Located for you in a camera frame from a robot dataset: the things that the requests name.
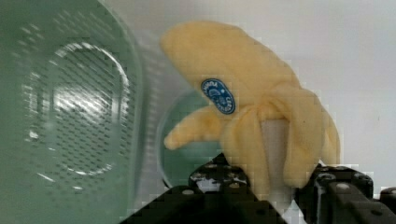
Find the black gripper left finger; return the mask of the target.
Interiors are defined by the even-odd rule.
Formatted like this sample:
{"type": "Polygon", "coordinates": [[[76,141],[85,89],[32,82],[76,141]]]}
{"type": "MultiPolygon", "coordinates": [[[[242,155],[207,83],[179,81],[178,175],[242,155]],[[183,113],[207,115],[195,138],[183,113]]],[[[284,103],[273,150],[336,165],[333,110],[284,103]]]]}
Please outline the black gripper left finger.
{"type": "Polygon", "coordinates": [[[220,192],[222,187],[233,183],[249,186],[244,171],[228,163],[223,153],[199,166],[188,178],[189,186],[198,188],[202,193],[220,192]]]}

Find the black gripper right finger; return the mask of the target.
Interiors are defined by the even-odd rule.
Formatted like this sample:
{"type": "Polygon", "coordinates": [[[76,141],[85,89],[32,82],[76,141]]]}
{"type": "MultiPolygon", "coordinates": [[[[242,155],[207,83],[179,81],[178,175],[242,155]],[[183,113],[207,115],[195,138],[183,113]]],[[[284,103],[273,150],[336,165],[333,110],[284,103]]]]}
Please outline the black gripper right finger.
{"type": "Polygon", "coordinates": [[[319,164],[294,200],[307,224],[374,224],[373,187],[361,172],[319,164]]]}

